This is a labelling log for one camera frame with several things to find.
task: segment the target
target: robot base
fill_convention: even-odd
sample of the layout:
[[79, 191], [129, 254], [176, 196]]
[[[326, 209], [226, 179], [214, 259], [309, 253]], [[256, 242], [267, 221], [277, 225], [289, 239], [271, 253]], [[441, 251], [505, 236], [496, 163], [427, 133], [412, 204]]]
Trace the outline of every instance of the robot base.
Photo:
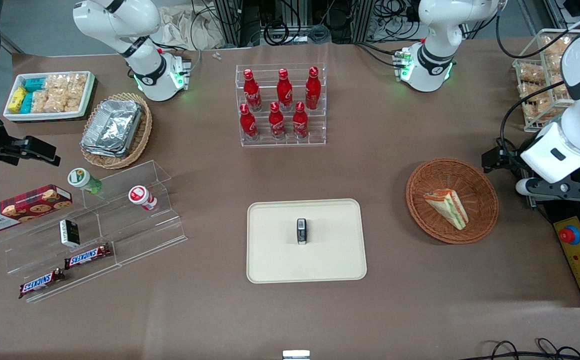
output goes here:
[[142, 84], [137, 76], [134, 76], [139, 90], [152, 101], [166, 101], [175, 96], [179, 91], [188, 88], [190, 79], [190, 63], [184, 66], [181, 57], [164, 52], [162, 57], [166, 60], [166, 70], [153, 85]]
[[394, 73], [398, 81], [405, 82], [417, 91], [432, 92], [441, 88], [445, 80], [450, 77], [452, 63], [445, 68], [439, 66], [432, 69], [434, 72], [439, 69], [437, 75], [431, 75], [418, 59], [418, 52], [423, 43], [415, 43], [410, 47], [404, 47], [402, 51], [392, 56], [392, 62], [395, 66], [404, 66], [395, 68]]

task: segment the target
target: table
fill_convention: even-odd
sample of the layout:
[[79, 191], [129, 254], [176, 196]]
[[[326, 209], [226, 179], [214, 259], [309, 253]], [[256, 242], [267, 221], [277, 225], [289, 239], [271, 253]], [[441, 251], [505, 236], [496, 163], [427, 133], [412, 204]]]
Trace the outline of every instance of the table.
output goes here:
[[[527, 41], [505, 45], [521, 50]], [[465, 41], [434, 93], [395, 82], [387, 66], [351, 45], [219, 52], [221, 61], [204, 52], [189, 91], [149, 102], [155, 123], [139, 160], [155, 159], [172, 176], [171, 200], [189, 239], [37, 305], [16, 299], [20, 281], [6, 275], [0, 250], [0, 360], [278, 359], [288, 349], [309, 349], [316, 360], [452, 360], [488, 354], [492, 340], [536, 351], [536, 337], [580, 350], [576, 283], [551, 225], [526, 209], [509, 173], [488, 174], [500, 215], [475, 244], [432, 239], [406, 207], [405, 184], [418, 164], [455, 157], [479, 167], [494, 146], [501, 117], [519, 96], [512, 61], [494, 41]], [[100, 81], [95, 103], [137, 92], [118, 55], [13, 59], [15, 74], [92, 71]], [[328, 66], [327, 145], [242, 148], [235, 66], [312, 61]], [[512, 140], [526, 136], [520, 111], [509, 123]], [[83, 125], [8, 123], [11, 135], [41, 137], [63, 160], [58, 170], [0, 163], [0, 199], [48, 183], [68, 186], [77, 166], [96, 178], [114, 173], [82, 157]], [[247, 280], [251, 203], [336, 198], [361, 205], [365, 278]]]

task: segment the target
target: emergency stop button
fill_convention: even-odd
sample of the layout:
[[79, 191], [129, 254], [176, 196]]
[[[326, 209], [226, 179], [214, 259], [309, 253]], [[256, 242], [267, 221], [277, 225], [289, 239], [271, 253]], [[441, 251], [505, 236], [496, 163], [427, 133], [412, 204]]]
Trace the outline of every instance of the emergency stop button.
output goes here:
[[568, 225], [559, 230], [559, 240], [571, 245], [580, 243], [580, 231], [578, 228]]

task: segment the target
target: wicker basket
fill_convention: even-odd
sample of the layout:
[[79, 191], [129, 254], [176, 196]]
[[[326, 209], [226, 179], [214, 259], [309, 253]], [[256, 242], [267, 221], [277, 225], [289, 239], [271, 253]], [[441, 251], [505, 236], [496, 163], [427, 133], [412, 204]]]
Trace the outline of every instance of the wicker basket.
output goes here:
[[[468, 224], [457, 230], [432, 208], [424, 195], [436, 189], [453, 189], [468, 214]], [[499, 199], [488, 178], [477, 168], [442, 157], [424, 162], [406, 185], [408, 209], [416, 223], [431, 237], [449, 244], [470, 244], [488, 235], [499, 216]]]
[[[132, 139], [130, 151], [128, 152], [128, 155], [124, 157], [95, 155], [93, 153], [87, 152], [83, 148], [81, 148], [81, 153], [83, 153], [83, 156], [86, 158], [86, 160], [94, 166], [100, 166], [105, 169], [121, 169], [136, 162], [137, 159], [139, 159], [141, 156], [141, 153], [143, 153], [146, 149], [146, 145], [148, 145], [148, 138], [150, 137], [150, 131], [153, 129], [153, 116], [150, 113], [150, 109], [148, 108], [146, 101], [143, 100], [141, 96], [135, 95], [134, 93], [119, 93], [108, 97], [106, 100], [132, 100], [142, 107], [141, 120], [139, 126], [137, 126], [136, 131], [134, 132], [134, 138]], [[84, 134], [86, 130], [88, 130], [88, 127], [91, 125], [92, 118], [94, 118], [94, 114], [97, 112], [102, 103], [103, 101], [99, 105], [96, 105], [96, 108], [88, 117], [88, 121], [83, 130]]]

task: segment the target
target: coca-cola bottle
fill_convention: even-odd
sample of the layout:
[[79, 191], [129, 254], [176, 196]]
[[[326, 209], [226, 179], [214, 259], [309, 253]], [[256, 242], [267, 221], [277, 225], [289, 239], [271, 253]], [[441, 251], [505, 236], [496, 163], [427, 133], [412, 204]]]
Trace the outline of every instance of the coca-cola bottle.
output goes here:
[[284, 128], [284, 114], [279, 111], [279, 103], [272, 101], [270, 104], [270, 115], [267, 117], [270, 121], [270, 130], [272, 137], [276, 141], [282, 141], [286, 138], [286, 129]]
[[308, 81], [305, 82], [305, 106], [310, 110], [317, 109], [321, 95], [322, 83], [319, 81], [319, 68], [313, 66], [308, 71]]
[[246, 101], [253, 112], [261, 111], [261, 92], [252, 74], [252, 70], [247, 68], [243, 71], [243, 78], [246, 80], [243, 91], [246, 94]]
[[304, 111], [304, 103], [296, 102], [292, 125], [294, 127], [294, 136], [302, 141], [308, 137], [308, 114]]
[[248, 104], [241, 104], [239, 111], [241, 112], [240, 123], [241, 129], [243, 129], [245, 141], [257, 141], [259, 139], [259, 132], [254, 121], [254, 115], [251, 114]]
[[292, 84], [288, 80], [288, 70], [279, 69], [279, 82], [276, 84], [276, 96], [282, 112], [292, 111]]

